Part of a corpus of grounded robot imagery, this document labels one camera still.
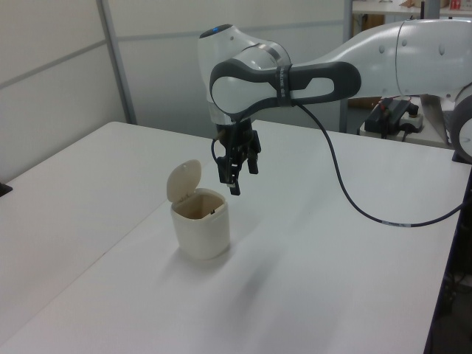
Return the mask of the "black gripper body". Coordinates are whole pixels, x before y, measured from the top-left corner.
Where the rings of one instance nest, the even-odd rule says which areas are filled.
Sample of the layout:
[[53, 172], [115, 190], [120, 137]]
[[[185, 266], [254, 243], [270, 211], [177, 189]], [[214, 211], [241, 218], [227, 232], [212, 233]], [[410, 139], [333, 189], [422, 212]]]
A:
[[261, 152], [260, 140], [251, 123], [239, 125], [216, 125], [220, 143], [225, 147], [226, 155], [236, 153], [248, 156]]

